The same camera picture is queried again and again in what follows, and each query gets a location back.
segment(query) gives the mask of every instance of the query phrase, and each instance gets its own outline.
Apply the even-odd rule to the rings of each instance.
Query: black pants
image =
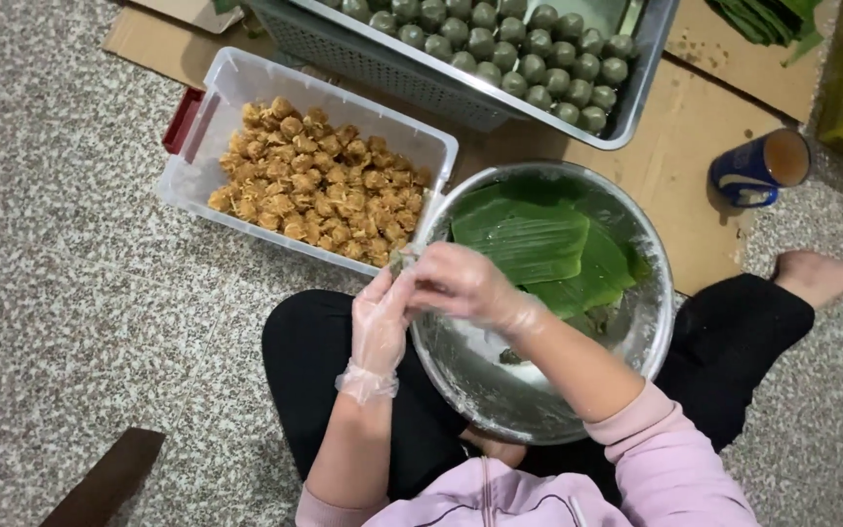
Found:
[[[262,330],[266,376],[301,479],[321,447],[337,397],[334,378],[350,356],[352,300],[328,291],[297,293]],[[679,310],[656,385],[720,451],[742,431],[753,390],[814,321],[810,305],[773,282],[741,275],[714,284]],[[392,500],[414,497],[467,459],[458,439],[467,421],[428,380],[411,339],[406,348],[392,403]],[[538,476],[587,474],[619,504],[615,467],[591,439],[531,447],[518,468]]]

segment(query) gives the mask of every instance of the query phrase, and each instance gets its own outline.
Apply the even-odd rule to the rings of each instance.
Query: bare foot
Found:
[[[779,287],[819,308],[843,296],[843,260],[810,250],[791,250],[779,255]]]
[[[502,443],[483,430],[470,425],[461,434],[461,439],[470,441],[476,448],[483,451],[487,458],[503,461],[511,469],[519,466],[525,457],[525,445]]]

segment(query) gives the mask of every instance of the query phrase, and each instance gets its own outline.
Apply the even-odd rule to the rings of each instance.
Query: person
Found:
[[[296,523],[756,525],[718,452],[815,309],[842,294],[843,261],[810,251],[780,255],[769,281],[743,274],[709,286],[679,309],[654,382],[461,245],[429,245],[415,266],[395,280],[383,269],[355,298],[294,294],[266,321],[262,358],[304,480]],[[422,309],[498,331],[590,438],[526,449],[471,427],[406,336]]]

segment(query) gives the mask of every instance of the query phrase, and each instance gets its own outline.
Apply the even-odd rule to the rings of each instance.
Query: clear plastic glove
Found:
[[[415,291],[415,274],[404,270],[392,281],[388,267],[353,299],[353,342],[350,362],[337,377],[337,389],[365,404],[376,396],[395,397],[395,368],[405,355],[405,313]]]
[[[532,331],[545,305],[516,289],[493,262],[463,245],[428,245],[413,268],[411,309],[435,309],[515,339]]]

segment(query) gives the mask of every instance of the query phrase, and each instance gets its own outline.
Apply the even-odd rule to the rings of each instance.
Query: blue mug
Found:
[[[775,203],[779,188],[802,183],[811,166],[805,138],[781,128],[718,156],[708,178],[732,206],[755,208]]]

